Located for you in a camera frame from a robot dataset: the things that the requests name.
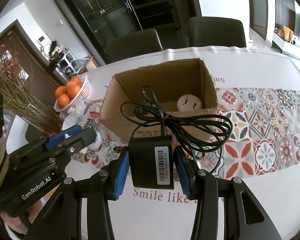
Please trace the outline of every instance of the white sticker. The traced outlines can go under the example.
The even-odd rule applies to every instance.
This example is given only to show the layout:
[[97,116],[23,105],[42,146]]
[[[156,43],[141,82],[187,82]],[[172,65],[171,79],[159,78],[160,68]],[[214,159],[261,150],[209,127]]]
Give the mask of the white sticker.
[[157,167],[158,185],[170,184],[169,148],[168,146],[155,147],[155,164]]

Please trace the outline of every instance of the open brown box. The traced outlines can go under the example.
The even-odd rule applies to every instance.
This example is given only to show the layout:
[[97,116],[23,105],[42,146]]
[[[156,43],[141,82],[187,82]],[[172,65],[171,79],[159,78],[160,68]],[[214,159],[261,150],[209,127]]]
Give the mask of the open brown box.
[[[125,71],[112,77],[104,99],[101,122],[113,133],[128,142],[136,124],[129,122],[120,113],[120,106],[126,101],[140,103],[144,97],[142,87],[149,85],[154,90],[159,104],[173,116],[185,117],[201,114],[216,114],[218,100],[213,80],[200,59],[168,61],[154,66],[140,67]],[[181,112],[177,101],[182,95],[192,94],[199,97],[203,108],[198,111]],[[123,110],[133,117],[136,106],[125,105]],[[186,130],[201,140],[209,140],[210,135],[193,127]],[[160,126],[140,127],[134,136],[159,136]]]

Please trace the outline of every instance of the black cable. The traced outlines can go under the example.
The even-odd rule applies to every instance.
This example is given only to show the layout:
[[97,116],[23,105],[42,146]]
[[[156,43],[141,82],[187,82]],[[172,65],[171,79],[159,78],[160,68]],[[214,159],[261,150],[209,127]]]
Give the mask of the black cable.
[[[149,90],[151,97],[147,95],[146,89]],[[173,133],[173,135],[176,137],[177,141],[180,143],[182,148],[189,155],[191,155],[194,160],[202,159],[205,153],[210,153],[210,152],[215,152],[220,150],[218,163],[212,169],[212,171],[210,171],[211,173],[213,173],[221,160],[222,146],[231,136],[232,129],[233,129],[232,122],[225,116],[219,114],[203,114],[203,115],[195,115],[189,117],[175,117],[172,116],[171,114],[167,114],[165,110],[159,105],[155,93],[150,86],[144,86],[142,88],[142,94],[145,97],[145,99],[143,99],[141,103],[124,102],[120,107],[121,114],[130,122],[133,122],[138,125],[138,127],[133,131],[131,137],[133,137],[136,130],[138,130],[142,126],[150,127],[155,125],[161,125],[161,131],[165,131],[166,127],[168,127]],[[128,117],[122,109],[123,106],[126,104],[136,105],[136,108],[134,109],[134,115],[139,120],[144,122],[138,122]],[[211,120],[212,118],[222,119],[223,121]],[[188,133],[183,128],[184,126],[193,126],[201,131],[213,135],[217,141],[206,142],[206,141],[199,140],[198,138]],[[221,130],[221,132],[213,131],[208,126],[216,127],[219,130]],[[201,152],[202,156],[199,157],[194,153],[194,151]]]

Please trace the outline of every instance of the black chair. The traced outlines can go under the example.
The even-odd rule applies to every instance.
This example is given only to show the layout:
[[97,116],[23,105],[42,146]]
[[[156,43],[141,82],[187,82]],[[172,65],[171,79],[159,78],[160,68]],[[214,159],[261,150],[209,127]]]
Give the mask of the black chair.
[[221,17],[190,18],[189,44],[190,47],[247,47],[242,22]]
[[158,51],[163,49],[158,33],[154,29],[129,33],[109,41],[106,45],[111,62]]

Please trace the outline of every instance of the fruit basket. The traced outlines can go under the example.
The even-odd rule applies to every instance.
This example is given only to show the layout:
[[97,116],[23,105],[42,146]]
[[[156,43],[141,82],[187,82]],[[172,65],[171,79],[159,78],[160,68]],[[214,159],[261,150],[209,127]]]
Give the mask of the fruit basket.
[[83,100],[87,100],[89,98],[92,88],[91,88],[91,84],[88,80],[88,77],[87,77],[87,75],[81,75],[79,78],[80,78],[80,81],[82,82],[82,87],[79,90],[78,94],[63,109],[61,109],[58,106],[58,100],[56,100],[56,102],[54,104],[54,110],[56,110],[57,112],[68,111],[71,107],[75,107],[75,104],[77,103],[79,98],[82,98]]

